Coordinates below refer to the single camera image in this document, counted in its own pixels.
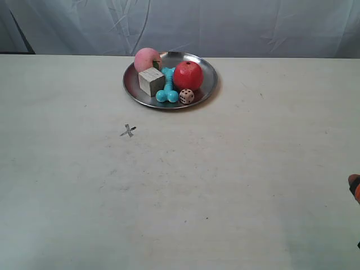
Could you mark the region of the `white wrinkled backdrop cloth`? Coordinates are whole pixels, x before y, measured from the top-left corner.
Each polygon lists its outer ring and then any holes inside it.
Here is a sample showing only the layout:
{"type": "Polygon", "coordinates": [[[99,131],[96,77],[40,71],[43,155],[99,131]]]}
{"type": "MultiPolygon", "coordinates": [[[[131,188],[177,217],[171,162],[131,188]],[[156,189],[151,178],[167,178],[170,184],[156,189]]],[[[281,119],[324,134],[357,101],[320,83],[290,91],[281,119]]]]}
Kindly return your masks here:
{"type": "Polygon", "coordinates": [[[1,51],[359,57],[358,1],[2,1],[1,51]]]}

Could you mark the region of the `turquoise bone toy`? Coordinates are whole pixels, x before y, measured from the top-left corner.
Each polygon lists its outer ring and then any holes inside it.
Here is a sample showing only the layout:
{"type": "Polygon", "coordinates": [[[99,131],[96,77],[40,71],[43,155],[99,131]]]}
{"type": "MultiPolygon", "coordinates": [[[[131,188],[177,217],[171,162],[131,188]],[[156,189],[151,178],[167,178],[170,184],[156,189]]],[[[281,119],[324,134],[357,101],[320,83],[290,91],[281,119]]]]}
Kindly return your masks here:
{"type": "Polygon", "coordinates": [[[175,103],[179,99],[178,92],[174,89],[173,84],[173,75],[174,75],[175,68],[168,68],[164,67],[162,68],[161,72],[164,75],[165,78],[165,84],[164,88],[157,91],[155,97],[158,102],[171,102],[175,103]]]}

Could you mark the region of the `beige die black dots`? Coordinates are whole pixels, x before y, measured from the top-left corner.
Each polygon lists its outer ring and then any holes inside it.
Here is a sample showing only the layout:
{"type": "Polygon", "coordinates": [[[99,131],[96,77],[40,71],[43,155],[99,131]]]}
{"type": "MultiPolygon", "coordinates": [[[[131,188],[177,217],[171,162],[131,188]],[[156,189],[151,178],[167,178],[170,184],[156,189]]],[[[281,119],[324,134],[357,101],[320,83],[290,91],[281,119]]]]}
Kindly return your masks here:
{"type": "Polygon", "coordinates": [[[193,102],[194,98],[195,98],[195,94],[190,89],[187,89],[187,88],[183,89],[179,93],[179,101],[182,104],[190,104],[193,102]]]}

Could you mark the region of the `grey cross tape mark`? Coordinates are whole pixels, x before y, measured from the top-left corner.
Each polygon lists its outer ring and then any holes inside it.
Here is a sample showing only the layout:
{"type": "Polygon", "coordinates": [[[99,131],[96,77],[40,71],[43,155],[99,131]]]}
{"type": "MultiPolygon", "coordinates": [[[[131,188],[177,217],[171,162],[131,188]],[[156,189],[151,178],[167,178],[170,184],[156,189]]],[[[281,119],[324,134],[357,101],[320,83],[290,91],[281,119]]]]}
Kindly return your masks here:
{"type": "Polygon", "coordinates": [[[125,131],[120,135],[121,137],[124,135],[128,135],[130,138],[134,136],[133,131],[136,130],[137,127],[131,127],[129,124],[125,124],[125,131]]]}

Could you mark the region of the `grey wooden cube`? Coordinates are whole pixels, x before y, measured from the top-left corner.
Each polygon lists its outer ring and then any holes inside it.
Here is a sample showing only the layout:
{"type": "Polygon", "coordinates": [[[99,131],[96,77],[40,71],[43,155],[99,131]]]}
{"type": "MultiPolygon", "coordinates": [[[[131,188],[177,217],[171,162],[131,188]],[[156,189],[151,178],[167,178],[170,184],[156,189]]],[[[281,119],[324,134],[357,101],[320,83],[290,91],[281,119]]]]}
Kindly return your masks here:
{"type": "Polygon", "coordinates": [[[165,75],[154,67],[138,73],[138,80],[140,89],[150,97],[154,97],[165,86],[165,75]]]}

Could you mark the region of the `pink peach toy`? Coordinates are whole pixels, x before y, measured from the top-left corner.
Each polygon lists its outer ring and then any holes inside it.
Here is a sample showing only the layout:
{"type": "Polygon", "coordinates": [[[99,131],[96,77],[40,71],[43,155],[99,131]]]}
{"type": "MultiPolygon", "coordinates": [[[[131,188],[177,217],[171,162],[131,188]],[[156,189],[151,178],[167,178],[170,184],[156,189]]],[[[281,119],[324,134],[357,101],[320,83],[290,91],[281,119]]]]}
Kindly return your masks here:
{"type": "Polygon", "coordinates": [[[142,48],[134,57],[134,67],[138,73],[149,68],[162,69],[162,59],[158,51],[153,48],[142,48]]]}

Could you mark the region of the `red apple toy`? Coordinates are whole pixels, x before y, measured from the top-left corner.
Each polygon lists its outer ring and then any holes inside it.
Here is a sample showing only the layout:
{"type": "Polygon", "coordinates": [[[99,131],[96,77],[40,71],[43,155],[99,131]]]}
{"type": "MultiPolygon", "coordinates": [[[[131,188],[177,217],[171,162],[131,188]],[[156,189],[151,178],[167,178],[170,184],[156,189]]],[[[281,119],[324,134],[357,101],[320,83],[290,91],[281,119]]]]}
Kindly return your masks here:
{"type": "Polygon", "coordinates": [[[182,61],[175,67],[173,82],[179,90],[196,91],[201,87],[203,79],[202,68],[193,61],[182,61]]]}

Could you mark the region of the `round silver metal plate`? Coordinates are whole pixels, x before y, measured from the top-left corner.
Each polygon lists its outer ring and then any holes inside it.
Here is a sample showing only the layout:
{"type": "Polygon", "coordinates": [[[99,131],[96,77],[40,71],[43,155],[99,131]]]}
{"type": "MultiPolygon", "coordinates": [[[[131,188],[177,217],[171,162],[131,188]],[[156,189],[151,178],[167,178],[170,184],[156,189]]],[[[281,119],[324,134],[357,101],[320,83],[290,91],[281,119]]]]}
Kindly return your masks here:
{"type": "Polygon", "coordinates": [[[134,63],[130,64],[124,72],[124,89],[139,104],[158,110],[185,109],[206,101],[217,92],[219,86],[218,74],[215,68],[203,58],[185,52],[161,52],[160,57],[163,61],[165,82],[162,89],[159,90],[160,94],[153,97],[141,88],[139,73],[134,67],[134,63]],[[194,100],[192,102],[181,103],[180,100],[174,102],[175,95],[173,92],[180,92],[173,83],[175,67],[181,62],[190,61],[201,67],[203,74],[202,85],[198,90],[194,91],[194,100]]]}

